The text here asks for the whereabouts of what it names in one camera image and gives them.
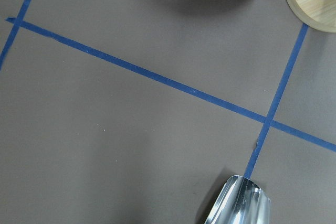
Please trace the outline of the steel ice scoop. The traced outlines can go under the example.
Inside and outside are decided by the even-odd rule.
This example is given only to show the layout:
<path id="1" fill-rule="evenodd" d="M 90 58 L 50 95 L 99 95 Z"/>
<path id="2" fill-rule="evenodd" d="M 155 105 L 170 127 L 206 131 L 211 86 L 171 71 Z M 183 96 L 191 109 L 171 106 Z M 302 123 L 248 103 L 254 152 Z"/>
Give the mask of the steel ice scoop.
<path id="1" fill-rule="evenodd" d="M 221 189 L 205 223 L 270 223 L 271 200 L 252 180 L 234 175 Z"/>

